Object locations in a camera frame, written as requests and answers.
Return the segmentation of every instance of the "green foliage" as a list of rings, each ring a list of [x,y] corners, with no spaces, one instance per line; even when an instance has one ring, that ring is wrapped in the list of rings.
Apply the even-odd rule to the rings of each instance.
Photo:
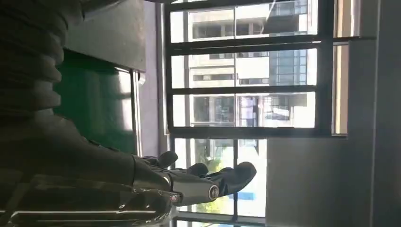
[[[200,213],[221,213],[225,208],[227,197],[217,198],[214,202],[202,203],[196,205],[196,211]]]

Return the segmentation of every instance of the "window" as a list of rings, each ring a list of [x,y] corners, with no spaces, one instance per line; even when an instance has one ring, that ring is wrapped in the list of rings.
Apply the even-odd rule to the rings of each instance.
[[[202,227],[220,220],[236,227],[293,224],[265,223],[264,138],[331,136],[328,44],[342,44],[331,29],[334,11],[322,11],[322,0],[191,1],[165,7],[167,118],[183,159],[177,167],[203,162],[213,172],[249,161],[258,176],[237,194],[182,208],[177,219],[207,217]]]
[[[234,122],[234,97],[194,97],[193,103],[195,122],[209,122],[210,126]]]
[[[240,85],[268,84],[269,78],[240,79],[239,83]]]
[[[194,81],[202,80],[232,80],[235,79],[234,74],[214,74],[214,75],[194,75]]]
[[[237,58],[261,58],[261,57],[267,57],[269,56],[269,53],[267,51],[262,51],[262,52],[243,52],[243,53],[237,53],[236,54]],[[209,59],[231,59],[234,58],[233,53],[215,53],[209,55]]]
[[[194,24],[193,25],[193,38],[213,38],[221,37],[222,28],[219,24]]]
[[[263,98],[263,116],[265,120],[290,120],[289,97],[266,96]]]

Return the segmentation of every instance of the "wall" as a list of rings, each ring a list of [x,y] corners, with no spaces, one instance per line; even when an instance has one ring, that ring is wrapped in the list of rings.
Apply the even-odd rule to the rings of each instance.
[[[156,6],[143,2],[146,37],[146,82],[139,88],[142,153],[159,154],[158,77],[156,55]]]
[[[376,62],[373,227],[401,226],[400,1],[381,0]]]
[[[338,227],[345,139],[269,139],[266,224]]]

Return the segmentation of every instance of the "metal rod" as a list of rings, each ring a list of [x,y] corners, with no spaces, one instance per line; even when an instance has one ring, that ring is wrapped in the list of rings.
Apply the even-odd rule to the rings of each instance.
[[[198,87],[172,89],[173,95],[213,95],[213,94],[267,94],[315,92],[315,85],[254,86],[254,87]]]
[[[264,128],[264,127],[173,127],[177,138],[197,139],[266,139],[332,137],[331,131],[315,128]]]
[[[259,5],[268,4],[273,2],[285,2],[288,0],[208,0],[208,1],[193,1],[183,2],[167,5],[167,9],[171,12],[183,11],[183,10],[208,10],[227,8],[232,6],[247,6],[247,5]]]
[[[191,54],[213,54],[213,53],[236,53],[236,52],[262,52],[262,51],[285,51],[285,50],[304,50],[314,49],[319,46],[316,43],[294,43],[294,44],[268,44],[268,45],[245,45],[242,46],[227,46],[227,47],[212,47],[212,48],[186,48],[173,49],[174,44],[171,44],[167,52],[172,56],[191,55]]]

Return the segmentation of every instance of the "glass panel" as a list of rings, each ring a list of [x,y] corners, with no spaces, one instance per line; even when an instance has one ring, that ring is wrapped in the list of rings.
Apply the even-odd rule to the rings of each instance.
[[[233,140],[175,139],[175,151],[179,157],[177,168],[187,169],[195,163],[204,163],[210,173],[234,165]],[[214,202],[181,207],[180,211],[233,214],[234,200],[227,196]]]
[[[334,47],[335,63],[335,125],[334,133],[348,133],[348,62],[349,48],[348,46]]]
[[[359,35],[359,12],[361,0],[337,0],[335,37]]]
[[[264,217],[266,210],[267,140],[239,140],[238,163],[252,163],[257,174],[238,193],[238,215]]]
[[[65,52],[65,61],[58,69],[66,76],[54,90],[66,98],[54,112],[71,119],[88,140],[135,153],[130,74],[71,51]]]
[[[315,85],[316,64],[316,49],[173,56],[172,86]]]
[[[177,227],[234,227],[233,225],[226,224],[212,224],[212,223],[201,223],[201,222],[187,222],[177,221]]]
[[[184,24],[188,27],[185,37]],[[317,0],[171,13],[173,43],[316,33]]]
[[[175,127],[313,128],[314,112],[314,92],[174,96]]]

